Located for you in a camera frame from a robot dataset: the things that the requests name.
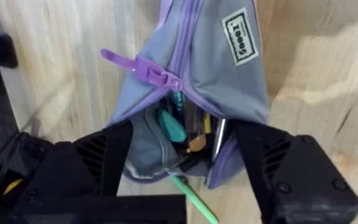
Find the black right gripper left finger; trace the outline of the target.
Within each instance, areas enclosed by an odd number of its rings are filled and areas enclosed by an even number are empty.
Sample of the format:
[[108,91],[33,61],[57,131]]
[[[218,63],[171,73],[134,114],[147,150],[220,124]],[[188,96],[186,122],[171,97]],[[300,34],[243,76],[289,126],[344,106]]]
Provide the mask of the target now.
[[117,195],[133,136],[129,121],[108,126],[76,141],[29,137],[24,151],[35,160],[27,197]]

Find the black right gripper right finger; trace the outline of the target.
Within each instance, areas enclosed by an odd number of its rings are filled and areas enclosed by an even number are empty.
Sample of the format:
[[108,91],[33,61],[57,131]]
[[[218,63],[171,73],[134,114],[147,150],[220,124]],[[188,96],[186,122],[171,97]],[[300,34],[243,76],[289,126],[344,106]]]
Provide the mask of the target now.
[[235,120],[262,223],[351,223],[358,196],[310,135]]

